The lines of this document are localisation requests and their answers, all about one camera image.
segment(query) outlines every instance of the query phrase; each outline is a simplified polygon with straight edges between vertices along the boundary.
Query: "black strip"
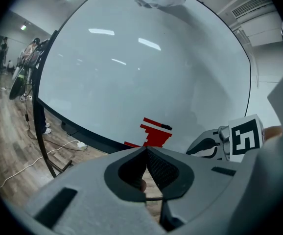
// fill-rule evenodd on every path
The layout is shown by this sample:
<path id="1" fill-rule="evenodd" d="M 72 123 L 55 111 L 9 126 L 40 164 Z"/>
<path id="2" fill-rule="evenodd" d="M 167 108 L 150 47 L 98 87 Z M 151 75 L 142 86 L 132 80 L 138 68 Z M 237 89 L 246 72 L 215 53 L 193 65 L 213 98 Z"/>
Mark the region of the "black strip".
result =
<path id="1" fill-rule="evenodd" d="M 35 216 L 35 219 L 48 228 L 52 228 L 69 206 L 77 191 L 63 188 L 49 203 Z"/>
<path id="2" fill-rule="evenodd" d="M 146 198 L 146 201 L 161 201 L 163 200 L 162 197 L 157 197 L 157 198 Z"/>
<path id="3" fill-rule="evenodd" d="M 148 146 L 147 168 L 162 192 L 163 199 L 182 197 L 194 181 L 194 172 L 185 163 Z"/>
<path id="4" fill-rule="evenodd" d="M 218 147 L 214 148 L 214 151 L 210 156 L 205 156 L 205 157 L 201 157 L 201 158 L 211 159 L 216 155 L 217 151 L 218 151 Z"/>
<path id="5" fill-rule="evenodd" d="M 186 154 L 196 154 L 199 151 L 211 149 L 212 147 L 218 146 L 218 144 L 211 138 L 206 138 L 200 141 L 193 149 L 186 152 Z"/>
<path id="6" fill-rule="evenodd" d="M 217 166 L 213 167 L 211 170 L 228 176 L 234 176 L 236 173 L 235 170 L 231 170 L 223 167 L 217 167 Z"/>
<path id="7" fill-rule="evenodd" d="M 166 125 L 166 124 L 161 124 L 161 128 L 167 129 L 167 130 L 169 130 L 169 131 L 172 130 L 172 127 L 169 126 L 169 125 Z"/>
<path id="8" fill-rule="evenodd" d="M 141 192 L 142 175 L 146 170 L 147 151 L 145 147 L 108 165 L 104 181 L 108 188 L 120 199 L 145 202 L 146 194 Z"/>
<path id="9" fill-rule="evenodd" d="M 159 223 L 167 232 L 170 232 L 184 224 L 180 219 L 172 217 L 171 211 L 166 201 L 163 201 L 162 203 Z"/>
<path id="10" fill-rule="evenodd" d="M 67 122 L 68 124 L 70 124 L 71 126 L 73 126 L 74 128 L 76 128 L 77 130 L 82 130 L 81 132 L 84 134 L 84 135 L 89 135 L 89 137 L 91 139 L 98 139 L 99 140 L 99 143 L 104 143 L 106 144 L 107 146 L 111 146 L 111 147 L 118 147 L 119 150 L 123 150 L 123 149 L 129 149 L 131 147 L 127 146 L 127 145 L 124 145 L 122 143 L 119 143 L 119 142 L 116 142 L 116 141 L 113 141 L 111 139 L 108 139 L 108 138 L 105 138 L 103 136 L 100 136 L 94 132 L 91 132 L 89 130 L 86 130 L 85 128 L 69 121 L 68 119 L 66 119 L 65 117 L 63 117 L 62 115 L 58 114 L 56 111 L 50 109 L 50 107 L 48 107 L 45 103 L 43 103 L 39 97 L 38 97 L 38 92 L 39 92 L 39 83 L 40 83 L 40 77 L 41 77 L 41 73 L 44 69 L 44 65 L 45 65 L 45 61 L 47 59 L 47 56 L 48 56 L 48 53 L 49 53 L 49 49 L 51 48 L 55 38 L 57 37 L 57 35 L 60 33 L 61 29 L 64 27 L 64 25 L 67 23 L 67 21 L 74 15 L 74 13 L 84 4 L 86 3 L 88 0 L 85 0 L 70 16 L 69 18 L 66 19 L 66 21 L 62 24 L 62 26 L 60 27 L 59 31 L 55 31 L 54 34 L 56 34 L 54 36 L 54 34 L 52 35 L 51 39 L 52 39 L 52 42 L 48 43 L 48 46 L 47 46 L 47 51 L 45 50 L 45 52 L 43 53 L 43 56 L 41 58 L 41 61 L 40 61 L 40 64 L 39 64 L 39 75 L 38 75 L 38 79 L 37 79 L 37 82 L 36 82 L 36 85 L 37 85 L 37 89 L 36 89 L 36 92 L 37 92 L 37 101 L 43 105 L 48 111 L 50 111 L 55 117 L 57 117 L 58 119 L 64 121 L 64 122 Z M 228 27 L 228 25 L 220 18 L 220 20 L 227 26 L 227 28 L 231 31 L 231 29 Z M 243 45 L 240 43 L 240 41 L 238 40 L 237 36 L 231 31 L 231 33 L 235 36 L 236 40 L 239 42 L 239 44 L 241 45 L 241 47 L 243 48 L 246 56 L 247 56 L 247 53 L 243 47 Z M 250 78 L 249 78 L 249 94 L 248 94 L 248 102 L 247 102 L 247 107 L 246 107 L 246 112 L 245 112 L 245 116 L 246 116 L 246 113 L 247 113 L 247 109 L 248 109 L 248 104 L 249 104 L 249 97 L 250 97 L 250 86 L 251 86 L 251 67 L 250 67 L 250 60 L 249 60 L 249 57 L 247 56 L 248 58 L 248 61 L 249 61 L 249 70 L 250 70 Z"/>

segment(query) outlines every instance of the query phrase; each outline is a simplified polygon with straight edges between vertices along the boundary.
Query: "white curved screen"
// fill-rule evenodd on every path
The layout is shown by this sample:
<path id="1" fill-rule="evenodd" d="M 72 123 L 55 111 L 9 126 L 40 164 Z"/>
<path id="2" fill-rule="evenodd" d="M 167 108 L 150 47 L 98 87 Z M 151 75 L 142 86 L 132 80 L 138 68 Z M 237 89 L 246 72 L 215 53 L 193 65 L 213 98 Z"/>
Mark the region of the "white curved screen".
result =
<path id="1" fill-rule="evenodd" d="M 146 125 L 171 134 L 164 148 L 186 152 L 203 131 L 243 117 L 249 90 L 245 51 L 200 2 L 88 0 L 50 49 L 39 99 L 111 140 L 143 145 Z"/>

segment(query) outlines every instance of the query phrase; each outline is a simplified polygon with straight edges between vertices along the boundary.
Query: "black stand leg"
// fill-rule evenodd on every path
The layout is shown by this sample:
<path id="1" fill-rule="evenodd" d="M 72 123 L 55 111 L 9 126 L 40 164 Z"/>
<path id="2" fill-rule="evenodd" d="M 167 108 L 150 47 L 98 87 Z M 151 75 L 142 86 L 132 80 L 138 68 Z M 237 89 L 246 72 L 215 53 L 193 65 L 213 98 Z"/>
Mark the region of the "black stand leg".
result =
<path id="1" fill-rule="evenodd" d="M 41 121 L 41 119 L 39 119 L 39 115 L 37 112 L 41 110 L 41 105 L 37 102 L 37 98 L 36 98 L 36 92 L 33 92 L 33 113 L 34 113 L 34 122 L 38 123 L 39 121 Z M 39 128 L 38 124 L 35 124 L 35 132 L 36 132 L 36 138 L 38 141 L 38 145 L 40 148 L 40 151 L 44 157 L 44 160 L 46 162 L 46 165 L 50 171 L 50 173 L 52 174 L 52 176 L 55 178 L 57 175 L 54 172 L 54 169 L 52 168 L 52 165 L 49 163 L 49 157 L 45 148 L 45 144 L 44 144 L 44 140 L 43 140 L 43 134 L 42 134 L 42 130 Z"/>

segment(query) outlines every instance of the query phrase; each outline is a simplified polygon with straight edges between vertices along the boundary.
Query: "ceiling light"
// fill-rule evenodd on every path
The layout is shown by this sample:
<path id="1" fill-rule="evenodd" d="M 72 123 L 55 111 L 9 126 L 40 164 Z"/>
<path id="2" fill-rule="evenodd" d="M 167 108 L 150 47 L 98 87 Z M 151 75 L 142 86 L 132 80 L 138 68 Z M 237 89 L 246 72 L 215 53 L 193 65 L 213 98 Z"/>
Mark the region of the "ceiling light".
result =
<path id="1" fill-rule="evenodd" d="M 122 62 L 122 61 L 120 61 L 120 60 L 117 60 L 117 59 L 114 59 L 114 58 L 111 58 L 111 60 L 113 60 L 113 61 L 115 61 L 115 62 L 118 62 L 118 63 L 120 63 L 120 64 L 123 64 L 123 65 L 126 65 L 125 62 Z"/>
<path id="2" fill-rule="evenodd" d="M 106 29 L 88 29 L 90 33 L 97 33 L 97 34 L 107 34 L 114 36 L 113 30 L 106 30 Z"/>
<path id="3" fill-rule="evenodd" d="M 161 50 L 160 46 L 151 42 L 151 41 L 148 41 L 146 39 L 143 39 L 143 38 L 138 38 L 138 42 L 140 42 L 141 44 L 144 44 L 144 45 L 147 45 L 149 47 L 152 47 L 152 48 L 155 48 L 157 50 Z"/>

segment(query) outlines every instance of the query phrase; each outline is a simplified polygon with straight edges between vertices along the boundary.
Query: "wooden floor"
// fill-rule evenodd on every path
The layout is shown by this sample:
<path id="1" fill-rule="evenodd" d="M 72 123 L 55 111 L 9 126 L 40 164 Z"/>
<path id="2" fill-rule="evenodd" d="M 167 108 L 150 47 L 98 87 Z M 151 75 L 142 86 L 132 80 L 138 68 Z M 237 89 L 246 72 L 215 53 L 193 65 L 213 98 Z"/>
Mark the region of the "wooden floor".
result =
<path id="1" fill-rule="evenodd" d="M 6 87 L 6 91 L 0 91 L 0 185 L 9 176 L 32 164 L 41 157 L 36 140 L 27 135 L 28 125 L 25 121 L 25 102 L 19 98 L 9 100 L 12 76 L 2 75 L 0 87 Z M 35 136 L 32 114 L 32 102 L 27 102 L 31 136 Z M 61 127 L 61 121 L 45 110 L 47 122 L 51 124 L 52 133 L 44 135 L 44 139 L 64 145 L 74 140 L 68 136 Z M 44 142 L 47 151 L 59 148 L 50 142 Z M 76 142 L 68 144 L 67 147 L 78 149 Z M 69 160 L 79 164 L 81 162 L 95 159 L 108 154 L 89 147 L 84 151 L 72 151 L 64 148 L 49 155 L 50 159 L 59 167 L 63 167 Z M 148 171 L 144 174 L 147 182 L 145 191 L 147 197 L 159 197 L 161 192 L 155 185 Z M 40 187 L 53 180 L 44 160 L 40 159 L 34 166 L 29 167 L 21 174 L 8 180 L 0 194 L 3 198 L 17 206 L 23 206 L 28 198 Z M 158 221 L 160 217 L 161 201 L 147 202 L 147 208 L 152 216 Z"/>

